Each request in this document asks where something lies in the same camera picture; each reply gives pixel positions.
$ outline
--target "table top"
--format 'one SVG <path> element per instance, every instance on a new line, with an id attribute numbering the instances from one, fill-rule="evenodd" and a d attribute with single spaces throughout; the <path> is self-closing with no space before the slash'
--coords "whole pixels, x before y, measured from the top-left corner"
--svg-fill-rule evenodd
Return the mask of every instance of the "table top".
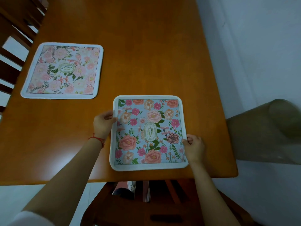
<path id="1" fill-rule="evenodd" d="M 94 99 L 21 97 L 43 42 L 103 46 Z M 46 183 L 93 134 L 94 116 L 112 109 L 116 96 L 148 94 L 180 97 L 186 132 L 205 142 L 209 174 L 238 175 L 195 0 L 52 0 L 0 123 L 0 185 Z M 193 178 L 190 166 L 114 171 L 109 143 L 110 137 L 89 182 Z"/>

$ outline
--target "oval emblem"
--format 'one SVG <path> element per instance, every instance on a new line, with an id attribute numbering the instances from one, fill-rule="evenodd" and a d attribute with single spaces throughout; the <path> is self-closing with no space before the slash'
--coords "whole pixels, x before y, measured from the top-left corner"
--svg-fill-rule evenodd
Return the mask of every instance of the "oval emblem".
<path id="1" fill-rule="evenodd" d="M 64 63 L 58 66 L 58 71 L 61 73 L 72 73 L 75 71 L 75 65 L 70 63 Z"/>
<path id="2" fill-rule="evenodd" d="M 144 125 L 144 138 L 147 141 L 154 141 L 157 138 L 157 126 L 153 122 Z"/>

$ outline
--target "forearm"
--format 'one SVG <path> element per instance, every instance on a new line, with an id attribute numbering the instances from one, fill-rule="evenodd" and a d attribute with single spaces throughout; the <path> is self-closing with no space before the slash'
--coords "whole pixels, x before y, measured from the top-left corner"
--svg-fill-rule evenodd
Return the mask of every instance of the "forearm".
<path id="1" fill-rule="evenodd" d="M 231 210 L 216 189 L 211 177 L 201 164 L 191 165 L 206 226 L 239 226 Z"/>
<path id="2" fill-rule="evenodd" d="M 88 140 L 23 210 L 44 216 L 58 226 L 69 225 L 101 148 L 99 140 Z"/>

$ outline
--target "red string bracelet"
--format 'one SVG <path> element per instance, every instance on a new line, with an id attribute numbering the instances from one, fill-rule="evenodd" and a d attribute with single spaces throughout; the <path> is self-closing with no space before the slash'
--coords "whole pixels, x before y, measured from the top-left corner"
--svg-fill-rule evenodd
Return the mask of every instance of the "red string bracelet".
<path id="1" fill-rule="evenodd" d="M 105 139 L 102 139 L 102 138 L 95 137 L 95 136 L 94 136 L 94 133 L 93 133 L 93 136 L 92 136 L 92 137 L 90 137 L 89 139 L 91 139 L 91 138 L 98 139 L 98 140 L 101 142 L 101 144 L 102 144 L 102 147 L 104 146 L 104 142 L 106 141 Z"/>

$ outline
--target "placemat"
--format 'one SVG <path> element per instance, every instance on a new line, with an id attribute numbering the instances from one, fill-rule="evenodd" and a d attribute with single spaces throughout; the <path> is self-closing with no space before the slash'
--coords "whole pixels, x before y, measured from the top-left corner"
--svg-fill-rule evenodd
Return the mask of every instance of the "placemat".
<path id="1" fill-rule="evenodd" d="M 121 95 L 113 102 L 110 164 L 116 171 L 188 165 L 182 101 L 167 95 Z"/>
<path id="2" fill-rule="evenodd" d="M 91 99 L 97 95 L 103 47 L 46 42 L 39 45 L 21 90 L 24 98 Z"/>

